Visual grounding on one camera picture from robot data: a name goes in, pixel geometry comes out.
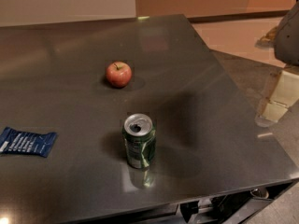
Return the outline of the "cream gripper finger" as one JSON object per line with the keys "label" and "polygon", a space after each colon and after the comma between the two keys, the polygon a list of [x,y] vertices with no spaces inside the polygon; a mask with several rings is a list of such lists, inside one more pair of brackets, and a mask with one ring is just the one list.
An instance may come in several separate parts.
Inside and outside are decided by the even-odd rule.
{"label": "cream gripper finger", "polygon": [[283,68],[271,73],[263,89],[255,122],[260,127],[278,123],[298,100],[299,68]]}

